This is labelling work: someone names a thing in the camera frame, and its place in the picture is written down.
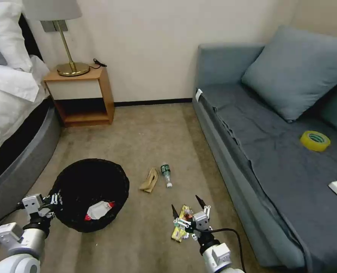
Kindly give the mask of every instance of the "white bedsheet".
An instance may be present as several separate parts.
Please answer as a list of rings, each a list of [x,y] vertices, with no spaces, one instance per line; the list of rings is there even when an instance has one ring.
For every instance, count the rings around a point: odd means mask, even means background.
[[[41,81],[49,70],[38,57],[31,61],[31,73],[0,66],[0,147],[48,96]]]

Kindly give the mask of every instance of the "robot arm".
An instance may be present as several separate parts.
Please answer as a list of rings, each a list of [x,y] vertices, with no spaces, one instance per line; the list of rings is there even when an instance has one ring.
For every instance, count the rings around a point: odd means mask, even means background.
[[[192,234],[200,244],[208,273],[244,273],[240,269],[230,268],[230,250],[212,235],[209,226],[210,206],[196,196],[203,211],[195,213],[190,221],[179,218],[174,206],[174,225]],[[42,198],[32,195],[22,200],[30,223],[21,228],[17,223],[0,226],[0,243],[7,249],[8,258],[0,262],[0,273],[40,273],[40,258],[44,242],[49,234],[50,222],[54,218],[54,208],[62,203],[58,194]]]
[[[7,248],[9,256],[0,262],[0,273],[40,273],[44,241],[55,215],[54,206],[60,201],[58,195],[28,196],[22,204],[30,223],[23,228],[17,223],[0,226],[0,243]]]
[[[230,264],[232,263],[230,260],[230,249],[225,243],[220,243],[219,240],[215,239],[211,233],[213,230],[209,225],[211,207],[207,206],[197,195],[196,198],[203,211],[193,214],[190,221],[180,219],[176,209],[172,205],[173,217],[175,218],[173,221],[174,225],[191,233],[192,238],[198,241],[200,254],[204,258],[208,273],[243,273],[240,269],[230,268]]]

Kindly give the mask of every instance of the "baseboard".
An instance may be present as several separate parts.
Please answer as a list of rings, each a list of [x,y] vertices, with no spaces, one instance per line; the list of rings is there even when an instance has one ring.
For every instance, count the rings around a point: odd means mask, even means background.
[[[115,107],[133,106],[133,105],[153,105],[153,104],[174,104],[192,102],[192,98],[185,99],[167,99],[167,100],[139,100],[131,102],[114,102]]]

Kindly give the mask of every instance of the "white pillow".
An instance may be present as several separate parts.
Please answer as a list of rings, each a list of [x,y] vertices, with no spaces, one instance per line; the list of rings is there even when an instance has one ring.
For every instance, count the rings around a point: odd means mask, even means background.
[[[30,72],[32,62],[24,45],[22,30],[18,25],[22,6],[16,3],[0,3],[0,52],[8,66]]]

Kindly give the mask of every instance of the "lamp shade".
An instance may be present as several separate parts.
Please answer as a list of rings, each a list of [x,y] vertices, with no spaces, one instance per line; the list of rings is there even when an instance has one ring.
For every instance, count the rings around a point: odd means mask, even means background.
[[[69,20],[82,16],[76,0],[23,0],[24,14],[30,20]]]

